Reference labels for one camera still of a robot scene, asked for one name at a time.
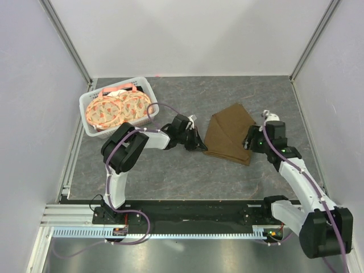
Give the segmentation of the brown cloth napkin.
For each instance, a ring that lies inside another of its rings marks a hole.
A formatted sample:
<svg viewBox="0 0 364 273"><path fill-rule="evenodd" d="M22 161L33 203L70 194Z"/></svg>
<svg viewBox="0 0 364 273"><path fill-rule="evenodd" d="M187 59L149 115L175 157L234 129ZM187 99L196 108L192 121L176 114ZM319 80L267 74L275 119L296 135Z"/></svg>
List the brown cloth napkin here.
<svg viewBox="0 0 364 273"><path fill-rule="evenodd" d="M252 125L255 121L239 103L213 114L204 139L208 148L204 154L248 166L251 151L244 148L244 140Z"/></svg>

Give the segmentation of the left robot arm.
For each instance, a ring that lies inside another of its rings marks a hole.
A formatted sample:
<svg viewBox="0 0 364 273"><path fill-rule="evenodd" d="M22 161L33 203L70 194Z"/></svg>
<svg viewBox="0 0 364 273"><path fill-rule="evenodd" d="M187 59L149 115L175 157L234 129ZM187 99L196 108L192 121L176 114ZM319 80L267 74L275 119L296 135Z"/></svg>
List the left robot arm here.
<svg viewBox="0 0 364 273"><path fill-rule="evenodd" d="M170 150L182 144L188 151L208 148L195 125L195 116L178 114L161 129L151 130L123 123L101 148L106 168L105 217L118 224L125 217L127 175L145 149Z"/></svg>

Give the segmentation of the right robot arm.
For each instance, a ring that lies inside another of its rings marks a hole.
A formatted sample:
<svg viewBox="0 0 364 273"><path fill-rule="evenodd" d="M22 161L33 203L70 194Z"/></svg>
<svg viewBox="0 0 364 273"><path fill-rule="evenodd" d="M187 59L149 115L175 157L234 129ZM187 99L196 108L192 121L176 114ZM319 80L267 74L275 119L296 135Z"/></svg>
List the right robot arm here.
<svg viewBox="0 0 364 273"><path fill-rule="evenodd" d="M249 127L243 145L246 150L267 156L301 204L298 209L284 196L266 197L266 206L260 210L261 219L267 224L277 220L284 223L298 236L304 254L310 259L350 253L353 215L326 195L298 150L288 145L286 124L271 115L263 125Z"/></svg>

